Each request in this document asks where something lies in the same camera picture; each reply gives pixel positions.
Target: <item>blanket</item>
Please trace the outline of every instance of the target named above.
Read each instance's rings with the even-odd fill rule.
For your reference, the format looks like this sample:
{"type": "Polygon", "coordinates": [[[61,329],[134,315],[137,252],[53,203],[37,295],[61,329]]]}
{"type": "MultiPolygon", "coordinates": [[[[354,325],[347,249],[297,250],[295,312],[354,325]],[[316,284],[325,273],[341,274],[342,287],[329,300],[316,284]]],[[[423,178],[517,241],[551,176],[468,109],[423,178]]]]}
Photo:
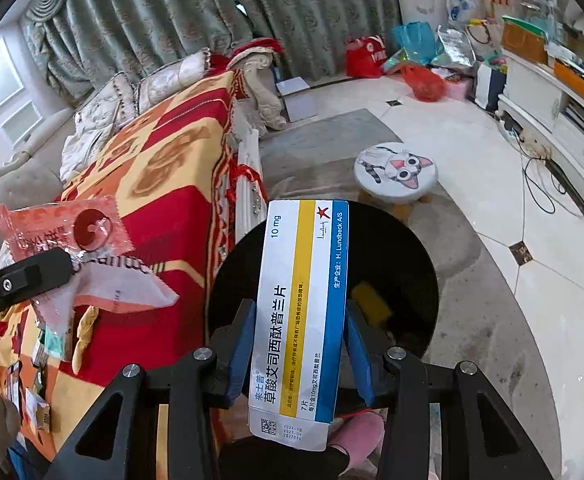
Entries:
{"type": "MultiPolygon", "coordinates": [[[[211,283],[232,248],[224,199],[234,153],[227,134],[234,98],[245,96],[240,71],[203,79],[136,118],[64,190],[64,201],[114,195],[135,247],[132,255],[169,285],[179,301],[134,314],[75,309],[77,324],[85,328],[94,322],[92,336],[77,374],[69,362],[48,359],[44,377],[51,432],[37,431],[22,410],[21,433],[48,460],[124,365],[170,365],[206,342],[211,283]]],[[[29,303],[2,315],[0,391],[5,393],[7,368],[20,360],[22,406],[24,389],[35,379],[31,355],[37,335],[29,303]]],[[[162,409],[159,477],[165,472],[165,431],[162,409]]]]}

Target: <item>red star logo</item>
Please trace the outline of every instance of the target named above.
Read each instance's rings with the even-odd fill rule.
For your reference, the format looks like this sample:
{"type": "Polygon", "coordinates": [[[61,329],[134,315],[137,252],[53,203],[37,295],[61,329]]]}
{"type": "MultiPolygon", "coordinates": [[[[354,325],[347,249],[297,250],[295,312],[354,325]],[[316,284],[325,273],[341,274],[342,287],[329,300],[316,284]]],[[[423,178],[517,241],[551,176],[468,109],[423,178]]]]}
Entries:
{"type": "Polygon", "coordinates": [[[320,207],[317,208],[319,211],[316,212],[317,215],[319,215],[319,218],[327,218],[330,219],[330,217],[325,213],[326,211],[328,211],[328,208],[326,207],[325,209],[321,209],[320,207]]]}

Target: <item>metal bolt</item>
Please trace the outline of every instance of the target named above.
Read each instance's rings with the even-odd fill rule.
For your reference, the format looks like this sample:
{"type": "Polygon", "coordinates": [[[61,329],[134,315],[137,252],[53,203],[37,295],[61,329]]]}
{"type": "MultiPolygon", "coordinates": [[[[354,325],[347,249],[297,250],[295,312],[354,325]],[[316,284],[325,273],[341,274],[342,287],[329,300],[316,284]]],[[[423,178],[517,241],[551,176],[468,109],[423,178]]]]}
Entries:
{"type": "Polygon", "coordinates": [[[212,357],[212,351],[207,346],[203,346],[201,348],[197,348],[194,351],[194,358],[197,361],[207,361],[212,357]]]}
{"type": "Polygon", "coordinates": [[[401,359],[405,359],[405,356],[408,355],[408,352],[403,350],[400,346],[393,346],[387,351],[387,356],[390,359],[395,359],[400,361],[401,359]]]}
{"type": "Polygon", "coordinates": [[[123,376],[127,377],[136,377],[138,373],[141,371],[141,367],[139,365],[128,365],[123,368],[123,376]]]}
{"type": "Polygon", "coordinates": [[[461,371],[467,375],[474,375],[479,371],[479,368],[477,368],[472,361],[463,361],[459,368],[461,368],[461,371]]]}

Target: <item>curtain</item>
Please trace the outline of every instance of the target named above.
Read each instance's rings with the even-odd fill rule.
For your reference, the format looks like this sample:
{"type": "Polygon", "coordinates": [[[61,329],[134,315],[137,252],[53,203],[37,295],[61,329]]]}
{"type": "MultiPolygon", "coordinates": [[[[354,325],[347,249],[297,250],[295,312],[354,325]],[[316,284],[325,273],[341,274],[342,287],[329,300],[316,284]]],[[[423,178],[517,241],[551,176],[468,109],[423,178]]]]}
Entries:
{"type": "Polygon", "coordinates": [[[228,54],[252,38],[233,0],[66,0],[21,29],[47,83],[76,104],[115,73],[138,82],[203,47],[228,54]]]}
{"type": "Polygon", "coordinates": [[[292,75],[310,79],[345,68],[345,44],[400,22],[398,0],[239,0],[256,31],[277,38],[292,75]]]}

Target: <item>rug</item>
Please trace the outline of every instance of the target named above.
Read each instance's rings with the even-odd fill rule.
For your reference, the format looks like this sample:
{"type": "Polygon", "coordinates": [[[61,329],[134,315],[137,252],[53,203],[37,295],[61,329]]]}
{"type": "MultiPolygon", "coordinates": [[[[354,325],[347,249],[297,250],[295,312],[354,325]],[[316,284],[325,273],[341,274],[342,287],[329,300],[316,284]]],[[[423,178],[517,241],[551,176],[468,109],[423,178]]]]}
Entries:
{"type": "MultiPolygon", "coordinates": [[[[357,155],[374,144],[396,140],[392,130],[367,110],[268,134],[260,140],[268,195],[272,200],[357,200],[357,155]]],[[[561,446],[550,383],[499,267],[439,185],[430,203],[415,204],[406,223],[434,263],[440,292],[437,326],[424,361],[454,367],[471,360],[479,365],[559,478],[561,446]]],[[[435,439],[432,448],[434,466],[440,470],[435,439]]],[[[374,478],[376,461],[372,462],[365,471],[352,474],[374,478]]]]}

